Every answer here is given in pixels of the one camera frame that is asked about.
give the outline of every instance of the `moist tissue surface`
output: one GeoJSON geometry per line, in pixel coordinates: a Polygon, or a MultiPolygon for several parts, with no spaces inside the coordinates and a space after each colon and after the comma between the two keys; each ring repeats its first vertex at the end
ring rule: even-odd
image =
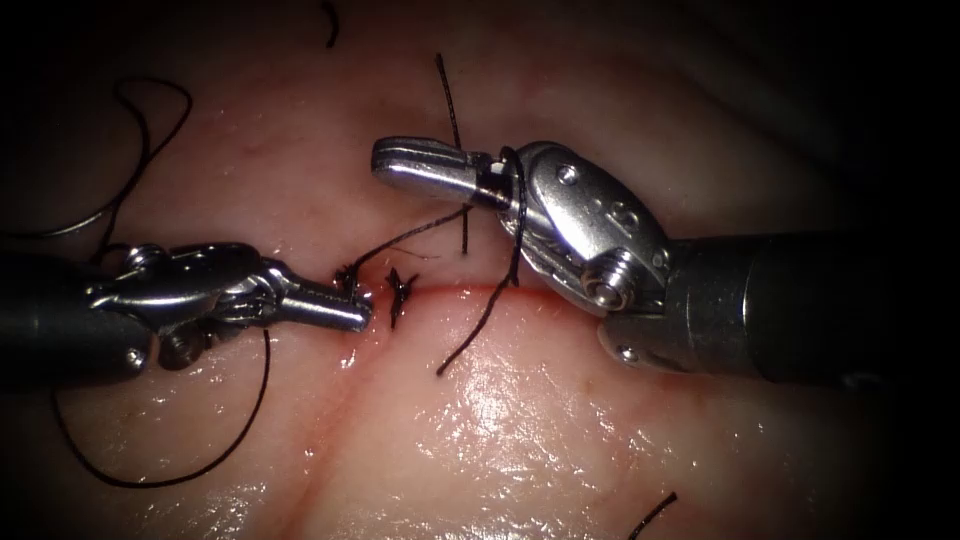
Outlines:
{"type": "MultiPolygon", "coordinates": [[[[813,165],[837,159],[842,142],[815,92],[784,84],[789,70],[764,60],[773,53],[746,55],[751,36],[735,20],[630,2],[336,9],[330,49],[330,19],[311,2],[106,19],[98,31],[110,39],[91,31],[87,47],[61,51],[82,69],[51,71],[62,84],[30,112],[24,151],[5,164],[3,198],[21,201],[5,225],[49,226],[119,188],[139,140],[110,84],[146,73],[185,86],[195,106],[114,240],[248,242],[328,281],[456,209],[369,171],[380,137],[452,140],[437,52],[466,148],[558,141],[629,186],[671,237],[856,219],[813,165]]],[[[162,137],[181,98],[150,84],[129,92],[162,137]]],[[[98,232],[34,247],[80,257],[98,232]]],[[[270,385],[245,443],[184,485],[102,485],[62,444],[44,394],[3,396],[0,427],[17,444],[0,468],[23,493],[5,521],[72,538],[615,539],[675,492],[641,538],[817,537],[863,524],[882,467],[874,403],[618,365],[597,343],[597,319],[529,268],[437,378],[510,246],[495,217],[475,211],[468,255],[454,223],[364,267],[376,304],[366,332],[273,328],[270,385]],[[420,274],[393,331],[391,267],[420,274]]],[[[64,416],[111,474],[186,473],[243,425],[263,354],[251,330],[181,372],[151,366],[127,384],[64,392],[64,416]]]]}

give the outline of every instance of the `metal jaw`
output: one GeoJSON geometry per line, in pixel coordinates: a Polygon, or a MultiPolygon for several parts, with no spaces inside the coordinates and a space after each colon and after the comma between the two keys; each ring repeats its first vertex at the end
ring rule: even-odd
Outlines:
{"type": "Polygon", "coordinates": [[[247,244],[210,243],[171,249],[133,248],[117,278],[92,284],[90,307],[130,315],[160,338],[167,369],[193,364],[217,343],[249,326],[292,321],[359,332],[369,300],[297,276],[247,244]]]}
{"type": "MultiPolygon", "coordinates": [[[[590,313],[657,312],[670,266],[666,235],[647,208],[609,173],[552,142],[518,151],[525,172],[523,256],[560,295],[590,313]]],[[[519,183],[509,160],[433,139],[387,137],[371,171],[421,196],[498,212],[517,234],[519,183]]]]}
{"type": "MultiPolygon", "coordinates": [[[[526,173],[527,212],[536,216],[523,237],[530,266],[561,296],[595,315],[661,310],[669,244],[646,206],[569,148],[535,142],[518,154],[526,173]]],[[[500,213],[501,224],[514,235],[518,211],[514,196],[500,213]]]]}

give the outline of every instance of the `cut suture end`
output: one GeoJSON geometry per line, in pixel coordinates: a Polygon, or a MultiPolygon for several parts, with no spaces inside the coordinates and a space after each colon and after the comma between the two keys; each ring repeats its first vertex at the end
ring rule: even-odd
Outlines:
{"type": "Polygon", "coordinates": [[[517,234],[516,241],[513,246],[513,254],[510,257],[510,267],[507,269],[507,274],[503,276],[503,279],[500,280],[500,283],[497,284],[497,288],[494,289],[493,294],[490,295],[490,299],[487,301],[487,306],[483,310],[483,314],[480,316],[480,320],[477,321],[477,325],[473,328],[473,331],[470,332],[470,335],[467,336],[467,339],[460,344],[455,351],[453,351],[447,358],[440,364],[440,367],[437,368],[437,377],[443,376],[444,371],[447,370],[447,367],[453,363],[454,360],[460,356],[463,351],[473,343],[473,340],[480,334],[480,331],[483,330],[483,327],[487,325],[487,320],[490,318],[490,314],[493,313],[493,306],[496,304],[497,299],[500,298],[500,295],[503,293],[504,289],[507,288],[511,283],[514,285],[519,285],[520,280],[517,278],[517,272],[520,268],[520,255],[521,248],[523,247],[523,232],[526,229],[527,225],[527,199],[525,196],[526,179],[523,172],[523,164],[520,162],[520,157],[517,155],[510,147],[504,147],[501,150],[500,154],[504,159],[511,162],[516,171],[517,175],[517,187],[519,191],[519,196],[517,197],[517,203],[520,206],[520,211],[517,213],[517,234]]]}
{"type": "Polygon", "coordinates": [[[637,536],[640,534],[640,531],[642,531],[644,527],[649,525],[650,522],[653,521],[653,518],[660,515],[660,512],[663,512],[664,508],[670,506],[671,504],[676,502],[676,500],[677,500],[676,492],[671,491],[670,495],[667,495],[666,499],[660,501],[660,504],[655,506],[654,509],[651,510],[649,514],[647,514],[646,516],[644,516],[642,520],[640,520],[640,523],[637,525],[635,529],[633,529],[633,532],[630,533],[630,536],[627,537],[627,540],[637,540],[637,536]]]}
{"type": "Polygon", "coordinates": [[[337,10],[333,8],[333,4],[330,2],[320,2],[320,9],[322,9],[323,12],[327,14],[327,18],[330,19],[330,37],[327,39],[326,47],[332,49],[337,42],[337,36],[340,35],[340,18],[337,16],[337,10]]]}
{"type": "Polygon", "coordinates": [[[397,327],[397,319],[403,315],[403,304],[410,298],[413,292],[413,282],[420,277],[420,274],[414,274],[407,281],[400,279],[400,274],[396,268],[390,268],[390,274],[387,276],[387,284],[393,289],[393,305],[390,307],[390,329],[397,327]]]}

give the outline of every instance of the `black suture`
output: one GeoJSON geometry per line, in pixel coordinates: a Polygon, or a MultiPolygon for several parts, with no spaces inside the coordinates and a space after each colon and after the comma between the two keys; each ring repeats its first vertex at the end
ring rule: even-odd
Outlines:
{"type": "Polygon", "coordinates": [[[403,304],[413,293],[413,282],[420,277],[420,274],[414,274],[407,281],[400,279],[397,269],[390,267],[390,274],[387,276],[387,283],[393,289],[393,304],[390,306],[390,329],[397,327],[397,319],[403,314],[403,304]]]}
{"type": "Polygon", "coordinates": [[[447,98],[447,111],[450,113],[450,126],[453,128],[453,145],[462,149],[460,144],[460,128],[457,127],[457,113],[453,109],[453,95],[450,93],[450,82],[447,80],[447,70],[443,66],[443,55],[437,53],[433,59],[440,74],[440,84],[443,85],[443,95],[447,98]]]}
{"type": "Polygon", "coordinates": [[[400,253],[404,253],[404,254],[406,254],[406,255],[410,255],[411,257],[416,257],[416,258],[420,259],[421,261],[429,261],[429,260],[432,260],[432,259],[439,259],[439,258],[440,258],[439,255],[421,255],[421,254],[419,254],[419,253],[414,253],[414,252],[410,251],[409,249],[398,248],[398,247],[396,247],[396,246],[393,246],[393,247],[391,247],[390,249],[392,249],[393,251],[399,251],[400,253]]]}
{"type": "MultiPolygon", "coordinates": [[[[27,233],[4,233],[0,232],[0,236],[11,236],[18,239],[25,240],[44,240],[48,238],[53,238],[61,236],[64,234],[69,234],[75,231],[78,231],[84,227],[87,227],[103,217],[104,213],[110,212],[110,221],[107,224],[107,227],[103,233],[103,236],[100,239],[99,246],[97,251],[91,256],[90,260],[95,264],[100,264],[102,259],[109,253],[118,250],[129,250],[130,246],[124,243],[110,243],[110,237],[113,236],[113,231],[116,227],[117,213],[120,210],[121,205],[133,191],[133,189],[138,185],[140,178],[143,176],[143,172],[146,170],[147,165],[160,153],[167,144],[176,136],[180,131],[180,128],[183,127],[184,123],[187,121],[187,118],[190,116],[190,112],[193,109],[193,96],[190,95],[185,88],[182,86],[156,77],[149,76],[130,76],[118,79],[114,82],[113,85],[113,96],[114,98],[123,105],[131,115],[133,115],[134,120],[137,122],[137,127],[140,131],[140,158],[137,161],[137,166],[134,169],[133,174],[127,180],[126,184],[121,188],[121,190],[108,201],[105,205],[95,210],[92,214],[86,218],[80,219],[69,225],[59,227],[56,229],[36,231],[36,232],[27,232],[27,233]],[[172,88],[178,91],[186,100],[186,106],[184,107],[183,113],[180,115],[180,118],[174,124],[173,128],[167,134],[166,137],[157,145],[153,150],[150,149],[150,130],[147,124],[146,117],[143,113],[133,104],[129,99],[127,99],[121,92],[121,87],[128,82],[151,82],[154,84],[159,84],[161,86],[166,86],[167,88],[172,88]]],[[[121,488],[130,488],[130,489],[147,489],[147,488],[159,488],[167,487],[183,482],[187,482],[197,478],[203,474],[206,474],[227,459],[230,454],[233,453],[237,447],[243,442],[243,439],[246,437],[247,432],[250,430],[250,426],[253,425],[253,421],[256,419],[257,414],[260,412],[260,404],[263,402],[263,396],[266,393],[267,381],[270,375],[270,334],[264,329],[263,331],[264,339],[264,366],[263,366],[263,382],[260,385],[260,391],[257,395],[257,402],[253,407],[253,411],[250,414],[250,417],[247,419],[247,423],[244,428],[240,431],[240,434],[237,438],[227,447],[227,449],[221,454],[218,458],[214,459],[212,462],[206,466],[200,468],[199,470],[180,476],[178,478],[172,478],[169,480],[164,480],[161,482],[129,482],[126,480],[121,480],[114,478],[99,469],[97,469],[92,463],[90,463],[83,453],[80,451],[80,448],[77,446],[76,442],[73,440],[73,437],[70,436],[70,431],[67,429],[66,421],[63,418],[62,411],[60,410],[60,404],[57,400],[57,389],[51,388],[50,390],[50,402],[53,408],[53,415],[56,421],[57,427],[60,430],[60,433],[63,435],[64,440],[66,441],[67,447],[72,451],[73,455],[80,461],[80,464],[87,469],[88,472],[93,474],[94,477],[100,481],[115,487],[121,488]]]]}
{"type": "Polygon", "coordinates": [[[60,428],[60,432],[64,436],[64,440],[67,443],[67,446],[70,448],[70,451],[73,453],[74,457],[80,461],[80,464],[83,465],[83,468],[86,469],[90,474],[100,480],[104,484],[113,487],[127,488],[127,489],[156,489],[162,487],[169,487],[177,484],[182,484],[183,482],[189,482],[195,478],[203,476],[208,472],[212,471],[218,467],[221,463],[226,461],[230,454],[236,450],[243,440],[246,438],[247,433],[250,431],[250,427],[253,425],[254,419],[257,417],[257,413],[260,412],[260,405],[263,403],[263,396],[267,391],[267,381],[270,378],[270,332],[267,329],[263,330],[263,343],[264,343],[264,360],[263,360],[263,380],[260,383],[260,391],[257,393],[257,402],[253,406],[253,412],[250,414],[250,417],[247,419],[247,423],[243,426],[243,429],[240,430],[240,434],[234,439],[233,443],[227,447],[226,450],[220,454],[219,457],[208,463],[206,466],[183,476],[178,476],[176,478],[170,478],[168,480],[160,480],[156,482],[132,482],[129,480],[122,480],[111,476],[96,467],[93,463],[90,463],[87,460],[87,457],[83,455],[83,452],[77,446],[77,443],[74,442],[73,438],[70,436],[70,431],[67,430],[67,424],[63,419],[63,414],[60,411],[60,402],[57,400],[57,391],[51,390],[50,392],[50,403],[53,406],[54,416],[56,417],[57,426],[60,428]]]}
{"type": "Polygon", "coordinates": [[[520,278],[517,277],[517,271],[520,268],[520,248],[523,247],[523,232],[527,224],[526,176],[524,175],[523,164],[520,162],[520,156],[517,155],[517,152],[513,148],[508,146],[503,147],[503,149],[500,150],[500,156],[505,158],[507,162],[513,166],[515,174],[517,175],[517,191],[519,192],[517,203],[520,211],[517,214],[517,234],[513,246],[513,254],[510,257],[510,268],[507,270],[507,274],[503,276],[503,279],[500,280],[500,283],[497,284],[497,288],[493,290],[493,294],[491,294],[490,299],[487,300],[487,306],[484,308],[483,314],[480,315],[480,320],[477,321],[477,325],[467,336],[467,339],[463,340],[463,343],[450,353],[450,356],[447,356],[443,363],[440,364],[440,367],[437,368],[437,377],[443,376],[443,372],[446,371],[447,367],[449,367],[480,334],[480,331],[486,326],[490,314],[493,313],[494,304],[497,302],[497,299],[500,298],[504,289],[507,288],[507,285],[510,283],[513,283],[515,287],[520,285],[520,278]]]}
{"type": "Polygon", "coordinates": [[[137,128],[140,131],[140,157],[137,161],[136,168],[133,173],[130,175],[130,178],[124,184],[124,186],[114,195],[109,201],[107,201],[100,208],[94,210],[92,213],[88,214],[86,217],[81,218],[77,221],[69,223],[67,225],[62,225],[60,227],[40,230],[40,231],[28,231],[28,232],[17,232],[17,231],[2,231],[0,235],[6,236],[9,238],[16,238],[21,240],[42,240],[46,238],[53,238],[56,236],[62,236],[65,234],[70,234],[76,232],[88,225],[93,224],[95,221],[102,218],[105,214],[110,212],[110,221],[107,224],[107,228],[101,237],[100,243],[98,244],[97,252],[94,253],[91,260],[93,262],[99,262],[105,253],[107,245],[109,243],[110,236],[113,234],[113,230],[116,226],[117,220],[117,211],[120,208],[120,205],[126,200],[127,196],[133,191],[137,184],[140,182],[140,178],[143,176],[144,170],[146,170],[147,165],[164,149],[164,147],[169,144],[174,136],[180,131],[180,128],[183,126],[184,122],[187,121],[187,117],[190,115],[190,111],[193,109],[193,96],[190,95],[185,88],[182,86],[160,79],[157,77],[150,76],[130,76],[118,79],[113,84],[113,97],[116,99],[120,105],[122,105],[127,112],[129,112],[134,120],[137,123],[137,128]],[[180,115],[180,118],[177,120],[177,123],[173,126],[173,129],[170,130],[169,134],[157,145],[153,150],[150,149],[150,130],[147,125],[147,120],[144,117],[143,113],[134,105],[126,96],[123,95],[122,87],[131,82],[150,82],[165,86],[167,88],[173,89],[179,92],[184,99],[186,100],[186,105],[183,112],[180,115]]]}
{"type": "Polygon", "coordinates": [[[667,495],[666,499],[660,501],[660,504],[654,507],[654,509],[651,510],[649,514],[647,514],[646,516],[644,516],[642,520],[640,520],[640,523],[637,524],[637,527],[635,529],[633,529],[633,532],[630,533],[630,536],[627,537],[627,540],[637,540],[637,536],[640,534],[640,531],[642,531],[644,527],[649,525],[650,522],[653,521],[653,518],[660,515],[660,512],[663,512],[664,508],[670,506],[671,504],[676,502],[676,500],[677,500],[676,492],[671,491],[670,495],[667,495]]]}
{"type": "MultiPolygon", "coordinates": [[[[437,53],[437,56],[434,57],[434,63],[437,64],[437,73],[440,74],[440,84],[443,85],[443,95],[447,99],[447,111],[450,113],[450,127],[453,129],[453,145],[458,149],[463,149],[463,145],[460,143],[460,128],[457,126],[457,112],[453,108],[453,94],[450,93],[450,82],[447,80],[447,70],[443,66],[443,55],[437,53]]],[[[463,208],[470,208],[469,204],[464,204],[463,208]]],[[[469,214],[463,214],[463,227],[462,235],[460,241],[460,253],[462,255],[467,254],[467,248],[470,238],[470,222],[469,214]]]]}
{"type": "Polygon", "coordinates": [[[333,278],[334,281],[337,282],[337,284],[339,284],[341,290],[347,291],[347,292],[349,292],[350,294],[356,293],[356,291],[357,291],[357,285],[358,285],[358,282],[357,282],[357,274],[359,274],[359,272],[360,272],[360,266],[362,266],[365,262],[367,262],[367,261],[369,261],[370,259],[376,257],[377,254],[380,253],[381,251],[383,251],[383,250],[385,250],[385,249],[388,249],[388,248],[391,248],[391,247],[393,247],[395,244],[398,244],[398,243],[406,240],[407,238],[410,238],[411,236],[416,236],[416,235],[418,235],[418,234],[420,234],[420,233],[422,233],[422,232],[424,232],[424,231],[428,231],[428,230],[430,230],[430,229],[432,229],[432,228],[434,228],[434,227],[439,227],[440,225],[443,225],[444,223],[449,223],[449,222],[457,219],[458,217],[460,217],[461,215],[463,215],[463,214],[465,214],[466,212],[469,212],[469,211],[470,211],[470,208],[461,208],[460,210],[457,210],[456,212],[454,212],[454,213],[452,213],[452,214],[446,215],[446,216],[444,216],[444,217],[442,217],[442,218],[440,218],[440,219],[435,219],[435,220],[431,221],[430,223],[427,223],[427,224],[425,224],[425,225],[421,225],[421,226],[419,226],[419,227],[417,227],[417,228],[415,228],[415,229],[410,229],[409,231],[401,234],[400,236],[397,236],[397,237],[395,237],[395,238],[392,238],[392,239],[390,239],[390,240],[387,240],[387,241],[384,242],[383,244],[380,244],[379,246],[377,246],[377,247],[371,249],[370,251],[364,253],[363,255],[357,257],[357,260],[355,260],[355,261],[353,261],[353,263],[348,264],[347,266],[343,267],[342,270],[338,270],[338,271],[336,272],[336,274],[334,275],[334,278],[333,278]]]}
{"type": "Polygon", "coordinates": [[[333,9],[333,4],[330,2],[320,2],[320,9],[330,19],[330,37],[327,39],[327,48],[332,49],[337,42],[337,36],[340,35],[340,17],[337,16],[337,10],[333,9]]]}

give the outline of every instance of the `loose suture strand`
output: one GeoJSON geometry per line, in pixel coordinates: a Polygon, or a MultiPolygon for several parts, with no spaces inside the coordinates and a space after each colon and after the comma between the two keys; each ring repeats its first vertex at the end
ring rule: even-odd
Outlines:
{"type": "Polygon", "coordinates": [[[327,18],[330,19],[330,37],[327,38],[328,49],[332,49],[333,46],[337,43],[337,37],[340,35],[340,17],[337,16],[337,10],[333,8],[333,4],[327,1],[320,2],[320,9],[327,14],[327,18]]]}
{"type": "Polygon", "coordinates": [[[101,237],[100,243],[98,244],[97,252],[93,255],[93,257],[91,257],[91,260],[93,260],[94,262],[98,262],[98,259],[102,258],[103,251],[106,248],[106,246],[109,244],[109,238],[112,236],[113,230],[116,226],[116,218],[117,218],[116,214],[117,214],[117,211],[119,210],[120,205],[124,202],[124,200],[126,200],[127,196],[130,195],[130,193],[134,190],[134,188],[137,187],[138,183],[140,182],[140,178],[143,176],[143,172],[146,170],[147,165],[157,156],[157,154],[159,154],[167,146],[167,144],[169,144],[171,140],[173,140],[176,134],[180,131],[180,128],[183,126],[184,122],[186,122],[187,120],[187,117],[190,115],[190,111],[193,109],[193,96],[190,95],[190,92],[188,92],[185,88],[183,88],[179,84],[176,84],[168,80],[160,79],[157,77],[130,76],[130,77],[124,77],[122,79],[118,79],[116,82],[114,82],[114,85],[113,85],[113,96],[114,96],[114,99],[117,100],[120,103],[120,105],[122,105],[127,110],[127,112],[131,114],[131,116],[133,116],[133,119],[137,124],[137,129],[140,133],[140,156],[137,160],[137,165],[134,168],[133,173],[127,179],[123,187],[121,187],[120,190],[102,206],[90,212],[86,216],[76,221],[73,221],[71,223],[68,223],[66,225],[61,225],[59,227],[54,227],[51,229],[44,229],[39,231],[27,231],[27,232],[2,231],[0,232],[0,235],[6,236],[9,238],[20,239],[20,240],[43,240],[47,238],[54,238],[57,236],[63,236],[65,234],[77,232],[85,227],[88,227],[93,223],[95,223],[96,221],[98,221],[100,218],[107,215],[107,213],[109,212],[110,221],[108,222],[107,228],[101,237]],[[177,120],[176,124],[174,124],[173,128],[169,131],[167,136],[164,137],[164,139],[160,142],[160,144],[158,144],[156,148],[153,148],[152,150],[150,148],[151,146],[150,131],[149,131],[149,126],[147,124],[146,118],[144,117],[143,113],[136,107],[136,105],[134,105],[123,94],[123,91],[122,91],[124,85],[133,83],[133,82],[147,82],[147,83],[153,83],[160,86],[164,86],[166,88],[176,91],[181,96],[183,96],[185,100],[185,106],[183,111],[180,114],[180,118],[177,120]]]}
{"type": "Polygon", "coordinates": [[[338,272],[336,277],[337,281],[348,283],[349,286],[347,288],[355,290],[357,285],[357,275],[360,272],[360,267],[370,259],[376,257],[381,251],[392,248],[394,245],[399,244],[400,242],[403,242],[404,240],[406,240],[407,238],[410,238],[411,236],[416,236],[422,232],[429,231],[430,229],[439,227],[440,225],[443,225],[445,223],[449,223],[469,211],[470,211],[469,208],[461,208],[460,210],[457,210],[452,214],[443,216],[440,219],[435,219],[430,223],[426,223],[414,229],[410,229],[409,231],[399,236],[396,236],[394,238],[391,238],[390,240],[387,240],[383,244],[380,244],[379,246],[357,257],[357,260],[353,261],[352,264],[347,265],[346,268],[338,272]]]}
{"type": "Polygon", "coordinates": [[[264,343],[264,359],[263,359],[263,378],[260,382],[260,390],[257,393],[257,401],[253,405],[253,411],[250,413],[250,416],[247,418],[247,423],[244,424],[243,429],[240,430],[240,434],[237,435],[236,439],[223,451],[216,459],[197,469],[196,471],[185,474],[183,476],[178,476],[175,478],[170,478],[168,480],[159,480],[152,482],[134,482],[130,480],[123,480],[117,478],[110,474],[107,474],[97,468],[96,465],[90,462],[89,459],[84,455],[83,451],[80,450],[80,447],[77,446],[77,443],[73,440],[73,437],[70,435],[70,431],[67,429],[66,421],[63,418],[62,411],[60,410],[60,402],[57,399],[56,389],[51,390],[50,392],[50,404],[53,407],[54,417],[57,422],[57,427],[60,428],[60,433],[63,434],[64,441],[67,443],[67,447],[70,449],[70,452],[74,457],[80,462],[84,469],[92,474],[97,480],[100,480],[104,484],[113,487],[127,488],[127,489],[157,489],[169,486],[175,486],[177,484],[182,484],[184,482],[189,482],[195,478],[199,478],[207,474],[208,472],[216,469],[220,466],[221,463],[227,460],[231,454],[243,443],[243,440],[247,437],[247,433],[250,432],[250,428],[253,426],[253,421],[256,419],[257,414],[260,412],[260,405],[263,404],[263,396],[267,392],[267,382],[270,379],[270,332],[266,329],[263,330],[263,343],[264,343]]]}
{"type": "Polygon", "coordinates": [[[633,529],[633,532],[630,533],[630,536],[627,537],[627,540],[637,540],[637,536],[640,535],[640,531],[642,531],[647,525],[649,525],[650,522],[653,521],[653,518],[660,515],[660,512],[663,512],[664,508],[670,506],[671,504],[676,502],[676,500],[677,500],[677,494],[671,491],[670,495],[667,495],[666,499],[660,501],[660,504],[654,507],[654,509],[651,510],[649,514],[647,514],[642,520],[640,520],[640,523],[636,526],[635,529],[633,529]]]}
{"type": "MultiPolygon", "coordinates": [[[[0,236],[8,236],[17,239],[23,240],[45,240],[49,238],[54,238],[62,236],[65,234],[70,234],[76,231],[79,231],[85,227],[88,227],[95,223],[97,220],[102,218],[104,215],[109,213],[109,221],[107,226],[100,238],[96,252],[90,257],[91,262],[94,264],[100,264],[103,258],[115,251],[129,251],[130,245],[126,243],[111,243],[110,239],[113,236],[113,232],[116,228],[117,215],[122,207],[123,203],[126,201],[127,197],[133,192],[133,190],[139,185],[140,179],[143,177],[144,171],[146,171],[147,166],[157,157],[157,155],[164,149],[166,146],[174,139],[174,137],[180,132],[180,129],[186,123],[187,118],[190,116],[190,112],[193,110],[193,96],[190,95],[190,92],[186,88],[180,86],[171,81],[160,79],[157,77],[151,76],[130,76],[118,79],[114,82],[113,85],[113,96],[117,102],[122,105],[127,112],[133,116],[137,128],[140,134],[140,155],[137,160],[136,167],[134,168],[133,173],[130,175],[129,179],[120,189],[120,191],[114,195],[109,201],[107,201],[100,208],[94,210],[92,213],[87,215],[84,218],[81,218],[77,221],[74,221],[70,224],[41,231],[32,231],[32,232],[0,232],[0,236]],[[170,88],[178,92],[183,96],[185,100],[185,106],[178,118],[177,122],[173,125],[167,135],[160,141],[160,143],[151,149],[150,143],[150,128],[147,123],[146,116],[143,112],[137,108],[137,106],[127,98],[123,93],[123,87],[126,84],[134,82],[146,82],[157,84],[166,88],[170,88]]],[[[60,433],[63,435],[64,440],[66,441],[67,447],[73,453],[74,457],[80,462],[80,464],[90,472],[98,480],[104,482],[105,484],[129,488],[129,489],[149,489],[149,488],[161,488],[172,486],[176,484],[181,484],[188,482],[197,478],[201,475],[204,475],[216,467],[218,467],[224,460],[226,460],[233,452],[236,450],[240,444],[243,442],[247,433],[250,430],[250,427],[253,425],[254,420],[257,417],[257,414],[260,411],[260,405],[263,402],[263,397],[266,394],[267,381],[269,380],[270,375],[270,334],[267,330],[263,331],[264,339],[264,367],[263,367],[263,380],[260,384],[260,391],[257,395],[256,404],[253,407],[249,418],[247,419],[246,425],[240,431],[240,434],[237,438],[227,447],[227,449],[216,459],[211,461],[206,466],[198,469],[197,471],[186,474],[177,478],[172,478],[169,480],[163,480],[159,482],[132,482],[128,480],[122,480],[115,478],[109,474],[104,473],[93,465],[87,458],[84,456],[83,452],[77,446],[76,442],[73,440],[73,437],[70,435],[70,431],[67,427],[66,421],[63,417],[63,413],[60,408],[60,403],[57,398],[57,389],[52,388],[50,391],[50,403],[53,409],[53,415],[56,420],[56,424],[60,430],[60,433]]]]}
{"type": "Polygon", "coordinates": [[[526,228],[527,223],[527,198],[526,198],[526,177],[524,176],[523,164],[520,162],[520,157],[517,155],[517,152],[510,147],[504,147],[500,151],[501,157],[505,158],[508,163],[510,163],[515,171],[517,176],[517,187],[519,195],[517,197],[517,203],[519,206],[519,212],[517,213],[517,233],[516,240],[513,247],[513,254],[510,257],[510,267],[507,270],[507,274],[503,276],[503,279],[497,283],[497,287],[493,290],[493,294],[490,295],[489,300],[487,300],[487,305],[483,310],[483,313],[480,315],[480,319],[477,321],[476,326],[473,327],[473,330],[470,331],[470,334],[467,335],[467,339],[463,340],[463,343],[460,344],[446,359],[443,363],[440,364],[440,367],[437,368],[437,377],[443,376],[444,371],[453,363],[454,360],[459,357],[463,351],[467,350],[467,347],[473,343],[473,340],[476,339],[483,328],[487,325],[487,320],[490,318],[490,314],[493,313],[493,307],[497,302],[497,299],[500,298],[500,295],[503,294],[503,291],[511,283],[514,286],[520,285],[520,279],[517,276],[518,270],[520,268],[520,255],[521,248],[523,247],[523,232],[526,228]]]}
{"type": "MultiPolygon", "coordinates": [[[[457,112],[453,107],[453,94],[450,92],[450,82],[447,79],[447,69],[443,65],[443,55],[437,53],[437,56],[434,57],[434,63],[437,65],[437,73],[440,75],[440,84],[443,86],[443,95],[447,100],[447,112],[450,114],[450,127],[453,129],[453,145],[456,146],[457,149],[462,150],[463,146],[460,143],[460,127],[457,125],[457,112]]],[[[469,204],[464,204],[463,208],[469,210],[471,206],[469,204]]],[[[466,212],[463,214],[461,231],[460,253],[466,255],[469,248],[470,239],[470,215],[466,212]]]]}

